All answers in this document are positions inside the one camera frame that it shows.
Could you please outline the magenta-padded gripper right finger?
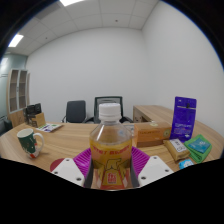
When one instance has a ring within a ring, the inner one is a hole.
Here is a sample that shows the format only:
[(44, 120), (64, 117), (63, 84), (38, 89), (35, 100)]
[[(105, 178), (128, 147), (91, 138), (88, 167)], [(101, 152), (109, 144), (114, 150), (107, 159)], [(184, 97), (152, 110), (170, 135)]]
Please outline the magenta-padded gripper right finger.
[(143, 187), (172, 173), (172, 169), (159, 156), (149, 156), (136, 147), (132, 148), (130, 175), (134, 188)]

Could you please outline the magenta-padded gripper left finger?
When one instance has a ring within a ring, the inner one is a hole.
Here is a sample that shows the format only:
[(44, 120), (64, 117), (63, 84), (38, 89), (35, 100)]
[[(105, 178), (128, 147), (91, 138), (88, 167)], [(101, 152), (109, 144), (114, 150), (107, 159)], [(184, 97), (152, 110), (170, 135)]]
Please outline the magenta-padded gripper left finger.
[(90, 188), (93, 180), (91, 150), (86, 149), (74, 158), (61, 158), (51, 163), (51, 172), (76, 185)]

